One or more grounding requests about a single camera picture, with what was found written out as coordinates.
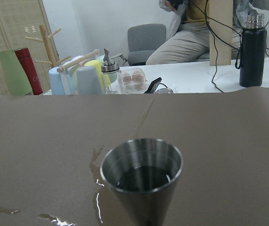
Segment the clear egg carton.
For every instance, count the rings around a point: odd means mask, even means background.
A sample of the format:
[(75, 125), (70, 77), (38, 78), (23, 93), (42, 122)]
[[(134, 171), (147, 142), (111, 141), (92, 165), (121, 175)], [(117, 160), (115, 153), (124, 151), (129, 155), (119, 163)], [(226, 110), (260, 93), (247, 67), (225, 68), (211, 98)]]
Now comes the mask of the clear egg carton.
[(139, 67), (121, 69), (118, 85), (120, 94), (142, 94), (147, 89), (145, 73)]

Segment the glass oil dispenser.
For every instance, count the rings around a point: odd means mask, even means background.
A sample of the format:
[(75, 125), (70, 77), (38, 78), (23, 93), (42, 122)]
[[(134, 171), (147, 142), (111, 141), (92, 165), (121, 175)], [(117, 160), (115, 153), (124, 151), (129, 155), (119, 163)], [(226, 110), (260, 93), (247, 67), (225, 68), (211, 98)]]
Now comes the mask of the glass oil dispenser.
[[(109, 50), (104, 49), (103, 64), (101, 65), (102, 82), (104, 86), (105, 94), (124, 94), (124, 88), (122, 84), (122, 72), (119, 64), (110, 58)], [(112, 90), (112, 83), (118, 81), (119, 91)]]

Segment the wooden cup rack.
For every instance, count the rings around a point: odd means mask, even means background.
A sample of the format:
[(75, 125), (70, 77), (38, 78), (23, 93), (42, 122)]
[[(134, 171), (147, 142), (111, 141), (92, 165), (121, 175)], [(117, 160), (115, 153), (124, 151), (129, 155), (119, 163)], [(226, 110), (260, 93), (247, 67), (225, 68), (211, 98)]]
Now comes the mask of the wooden cup rack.
[(44, 24), (39, 25), (39, 29), (40, 29), (40, 33), (41, 33), (41, 39), (31, 38), (31, 37), (27, 37), (27, 36), (25, 37), (25, 39), (31, 40), (31, 41), (42, 42), (44, 44), (44, 47), (45, 47), (45, 50), (46, 50), (46, 53), (47, 53), (49, 60), (48, 61), (35, 60), (35, 62), (50, 65), (52, 68), (57, 66), (58, 67), (57, 71), (59, 73), (63, 72), (64, 70), (67, 70), (68, 68), (70, 68), (76, 64), (79, 64), (82, 61), (85, 61), (91, 57), (97, 57), (99, 55), (99, 50), (95, 49), (94, 51), (61, 66), (61, 63), (65, 60), (69, 59), (70, 56), (65, 57), (62, 60), (57, 60), (57, 57), (55, 56), (55, 50), (54, 50), (53, 45), (51, 43), (51, 38), (55, 34), (59, 33), (61, 31), (61, 28), (57, 29), (55, 32), (53, 32), (51, 34), (48, 34)]

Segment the yellow cup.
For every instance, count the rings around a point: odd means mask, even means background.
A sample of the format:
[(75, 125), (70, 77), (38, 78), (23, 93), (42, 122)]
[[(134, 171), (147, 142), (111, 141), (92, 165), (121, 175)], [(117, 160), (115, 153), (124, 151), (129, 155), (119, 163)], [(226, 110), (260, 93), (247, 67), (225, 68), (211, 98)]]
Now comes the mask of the yellow cup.
[(91, 60), (84, 64), (84, 66), (94, 66), (99, 77), (99, 81), (101, 83), (101, 87), (108, 88), (111, 85), (109, 76), (107, 74), (103, 74), (101, 71), (102, 63), (99, 60)]

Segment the light blue cup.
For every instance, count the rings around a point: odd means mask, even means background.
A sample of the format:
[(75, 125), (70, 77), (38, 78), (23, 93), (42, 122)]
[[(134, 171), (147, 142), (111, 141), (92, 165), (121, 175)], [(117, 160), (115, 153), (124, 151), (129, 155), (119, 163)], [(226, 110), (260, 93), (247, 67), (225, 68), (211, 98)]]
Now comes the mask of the light blue cup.
[[(57, 71), (58, 67), (51, 68), (49, 70), (49, 81), (50, 81), (50, 87), (52, 95), (65, 95), (64, 86), (61, 80), (61, 75)], [(71, 76), (69, 73), (66, 73), (66, 79), (68, 82), (68, 87), (70, 89), (70, 94), (75, 94), (75, 88), (73, 85), (73, 81), (71, 79)]]

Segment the steel double jigger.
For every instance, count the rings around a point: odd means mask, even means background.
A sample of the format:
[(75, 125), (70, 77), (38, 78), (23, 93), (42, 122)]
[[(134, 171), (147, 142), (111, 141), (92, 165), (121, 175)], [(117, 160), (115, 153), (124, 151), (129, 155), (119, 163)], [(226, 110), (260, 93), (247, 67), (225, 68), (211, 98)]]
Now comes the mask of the steel double jigger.
[(161, 226), (183, 169), (181, 151), (155, 138), (126, 141), (111, 149), (100, 175), (138, 226)]

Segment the grey office chair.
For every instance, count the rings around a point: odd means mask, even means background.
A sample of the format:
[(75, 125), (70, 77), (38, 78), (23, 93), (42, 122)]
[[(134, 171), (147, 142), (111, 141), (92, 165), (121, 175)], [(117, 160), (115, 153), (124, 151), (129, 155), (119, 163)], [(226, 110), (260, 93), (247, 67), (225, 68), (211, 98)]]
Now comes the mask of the grey office chair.
[(127, 31), (128, 63), (130, 66), (145, 65), (148, 58), (166, 41), (166, 26), (142, 24)]

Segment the seated person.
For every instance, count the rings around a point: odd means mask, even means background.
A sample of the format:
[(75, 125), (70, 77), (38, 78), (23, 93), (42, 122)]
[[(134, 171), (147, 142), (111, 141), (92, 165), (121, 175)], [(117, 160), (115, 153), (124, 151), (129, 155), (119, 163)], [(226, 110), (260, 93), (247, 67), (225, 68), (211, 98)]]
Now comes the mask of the seated person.
[[(175, 8), (171, 1), (159, 1), (159, 7), (174, 13), (168, 40), (146, 61), (147, 65), (194, 62), (209, 51), (210, 35), (204, 13), (208, 13), (209, 1), (185, 0)], [(233, 1), (232, 58), (236, 58), (240, 47), (239, 32), (246, 27), (247, 16), (256, 15), (257, 10), (269, 10), (269, 0)]]

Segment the grey cup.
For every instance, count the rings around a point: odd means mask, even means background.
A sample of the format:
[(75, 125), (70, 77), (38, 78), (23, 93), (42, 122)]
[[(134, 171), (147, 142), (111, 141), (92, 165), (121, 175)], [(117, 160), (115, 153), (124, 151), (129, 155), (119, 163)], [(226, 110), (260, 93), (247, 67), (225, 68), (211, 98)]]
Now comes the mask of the grey cup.
[(79, 67), (77, 73), (77, 85), (79, 95), (101, 95), (101, 86), (97, 70), (94, 66)]

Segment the red bottle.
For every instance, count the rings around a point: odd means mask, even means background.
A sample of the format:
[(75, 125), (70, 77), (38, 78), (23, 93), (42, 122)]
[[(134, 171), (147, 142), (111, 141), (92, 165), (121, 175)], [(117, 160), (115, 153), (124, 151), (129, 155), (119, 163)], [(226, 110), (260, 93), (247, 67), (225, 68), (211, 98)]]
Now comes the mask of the red bottle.
[(30, 51), (28, 48), (19, 48), (14, 50), (27, 78), (32, 87), (34, 95), (40, 95), (43, 93), (39, 76), (36, 72)]

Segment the black thermos bottle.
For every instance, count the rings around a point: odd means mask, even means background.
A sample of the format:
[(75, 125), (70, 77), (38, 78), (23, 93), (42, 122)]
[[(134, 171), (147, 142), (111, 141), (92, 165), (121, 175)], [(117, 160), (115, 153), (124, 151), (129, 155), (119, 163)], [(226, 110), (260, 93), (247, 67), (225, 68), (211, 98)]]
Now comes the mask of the black thermos bottle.
[(247, 88), (262, 85), (266, 46), (264, 15), (248, 15), (242, 32), (240, 86)]

